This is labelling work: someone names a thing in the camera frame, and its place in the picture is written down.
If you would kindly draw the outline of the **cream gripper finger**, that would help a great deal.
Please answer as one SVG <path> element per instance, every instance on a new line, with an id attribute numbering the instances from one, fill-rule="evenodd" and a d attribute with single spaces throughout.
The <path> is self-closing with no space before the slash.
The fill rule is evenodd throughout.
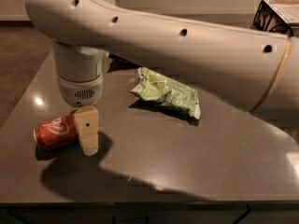
<path id="1" fill-rule="evenodd" d="M 74 113 L 74 123 L 78 140 L 85 156 L 97 153 L 98 145 L 98 110 L 92 105 L 78 108 Z"/>

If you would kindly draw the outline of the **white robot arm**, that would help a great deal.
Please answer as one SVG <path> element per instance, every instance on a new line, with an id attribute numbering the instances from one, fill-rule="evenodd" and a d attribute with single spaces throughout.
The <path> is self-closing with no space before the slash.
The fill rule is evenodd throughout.
<path id="1" fill-rule="evenodd" d="M 101 97 L 101 62 L 109 51 L 176 73 L 298 136 L 298 37 L 134 11 L 114 0 L 25 0 L 25 7 L 53 41 L 68 105 L 91 105 Z"/>

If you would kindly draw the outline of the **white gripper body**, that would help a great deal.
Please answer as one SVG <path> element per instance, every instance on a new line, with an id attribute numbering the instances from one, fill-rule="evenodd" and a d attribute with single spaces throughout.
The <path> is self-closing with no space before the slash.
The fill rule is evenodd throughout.
<path id="1" fill-rule="evenodd" d="M 103 77 L 88 82 L 74 82 L 58 77 L 59 91 L 63 100 L 73 107 L 93 105 L 102 96 Z"/>

